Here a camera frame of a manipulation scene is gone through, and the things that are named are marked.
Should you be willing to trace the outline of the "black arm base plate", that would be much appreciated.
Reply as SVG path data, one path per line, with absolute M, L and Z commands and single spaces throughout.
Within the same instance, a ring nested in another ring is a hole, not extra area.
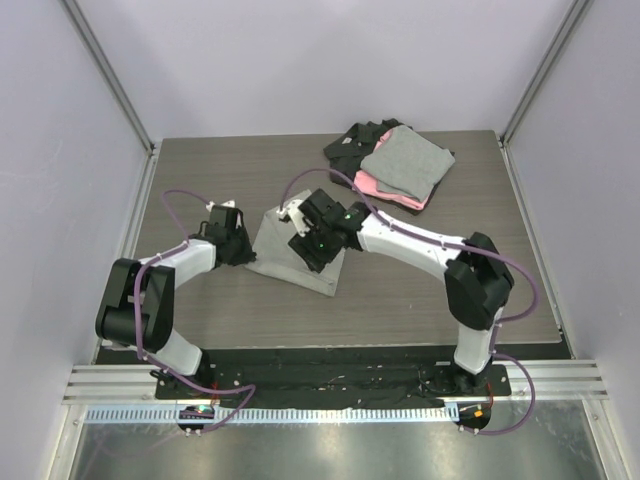
M 461 397 L 507 397 L 505 366 L 474 381 L 453 364 L 450 346 L 210 350 L 211 387 L 232 408 L 231 391 L 253 384 L 251 408 L 343 410 L 439 407 Z

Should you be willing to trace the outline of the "grey cloth napkin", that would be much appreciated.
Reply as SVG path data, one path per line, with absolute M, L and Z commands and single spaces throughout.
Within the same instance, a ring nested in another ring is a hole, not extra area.
M 288 241 L 297 232 L 292 223 L 278 220 L 277 209 L 278 206 L 264 213 L 253 243 L 256 260 L 246 265 L 246 268 L 333 297 L 338 287 L 345 251 L 321 273 L 312 272 L 303 259 L 288 246 Z

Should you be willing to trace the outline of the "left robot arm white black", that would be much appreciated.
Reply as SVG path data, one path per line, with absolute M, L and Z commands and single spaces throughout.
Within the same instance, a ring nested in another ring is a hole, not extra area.
M 207 209 L 209 218 L 199 231 L 173 249 L 114 262 L 95 323 L 100 339 L 139 351 L 178 374 L 179 388 L 193 399 L 205 397 L 214 380 L 208 355 L 174 328 L 175 291 L 223 265 L 256 259 L 235 202 L 211 203 Z

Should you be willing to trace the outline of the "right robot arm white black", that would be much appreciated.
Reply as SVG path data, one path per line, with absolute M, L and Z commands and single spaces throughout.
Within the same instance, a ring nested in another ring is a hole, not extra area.
M 288 245 L 315 273 L 352 249 L 390 257 L 441 281 L 458 336 L 440 390 L 472 395 L 486 385 L 494 331 L 514 285 L 490 238 L 436 235 L 366 202 L 344 207 L 322 189 L 285 202 L 276 214 L 293 225 Z

